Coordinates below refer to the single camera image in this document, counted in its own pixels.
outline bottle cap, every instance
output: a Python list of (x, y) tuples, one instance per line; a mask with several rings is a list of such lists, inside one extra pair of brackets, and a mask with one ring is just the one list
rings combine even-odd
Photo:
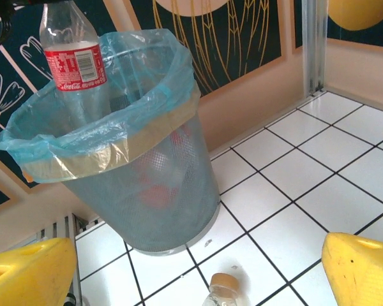
[(215, 285), (227, 287), (236, 292), (239, 289), (238, 280), (234, 276), (225, 273), (216, 273), (211, 277), (210, 286)]

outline yellow circle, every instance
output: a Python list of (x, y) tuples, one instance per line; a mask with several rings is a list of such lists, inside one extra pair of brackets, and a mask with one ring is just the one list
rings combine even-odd
[(383, 0), (329, 0), (328, 15), (346, 30), (367, 29), (383, 20)]
[(180, 16), (201, 16), (221, 8), (229, 0), (155, 0), (166, 10)]

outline trash bag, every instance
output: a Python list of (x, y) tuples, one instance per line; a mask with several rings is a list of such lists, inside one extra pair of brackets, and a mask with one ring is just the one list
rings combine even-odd
[(0, 132), (6, 150), (35, 182), (110, 171), (159, 144), (195, 116), (200, 91), (190, 51), (166, 29), (100, 38), (112, 113), (71, 131), (54, 81), (33, 94)]

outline plastic bottle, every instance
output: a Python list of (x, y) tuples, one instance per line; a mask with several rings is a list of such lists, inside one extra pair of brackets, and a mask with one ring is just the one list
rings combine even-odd
[(210, 294), (203, 306), (238, 306), (238, 280), (225, 273), (216, 273), (211, 277)]
[(109, 114), (98, 35), (73, 1), (44, 4), (40, 41), (73, 129)]

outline mesh trash can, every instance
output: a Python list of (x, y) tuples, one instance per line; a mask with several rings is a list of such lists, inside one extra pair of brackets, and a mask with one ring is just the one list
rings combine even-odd
[(100, 42), (112, 113), (71, 130), (51, 82), (13, 113), (0, 149), (36, 182), (62, 182), (133, 248), (171, 254), (210, 228), (220, 200), (190, 52), (167, 30)]

